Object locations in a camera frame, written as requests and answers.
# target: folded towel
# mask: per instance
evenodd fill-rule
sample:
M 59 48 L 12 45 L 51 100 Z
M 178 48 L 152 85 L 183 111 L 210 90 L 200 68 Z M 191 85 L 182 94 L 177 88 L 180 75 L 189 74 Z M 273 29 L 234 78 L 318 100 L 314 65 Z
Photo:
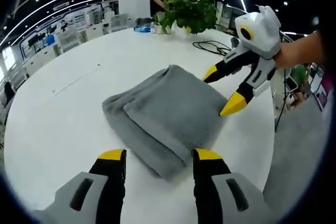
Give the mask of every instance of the folded towel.
M 226 101 L 208 84 L 172 65 L 105 100 L 103 111 L 131 151 L 170 180 L 191 161 L 191 148 L 208 147 L 216 139 Z

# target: potted plant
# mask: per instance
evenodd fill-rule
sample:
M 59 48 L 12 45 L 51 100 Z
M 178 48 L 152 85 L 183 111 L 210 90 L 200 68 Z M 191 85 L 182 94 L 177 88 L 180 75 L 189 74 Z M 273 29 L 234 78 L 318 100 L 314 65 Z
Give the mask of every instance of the potted plant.
M 164 33 L 173 23 L 187 33 L 198 34 L 215 27 L 217 8 L 209 0 L 165 0 L 166 11 L 160 19 Z

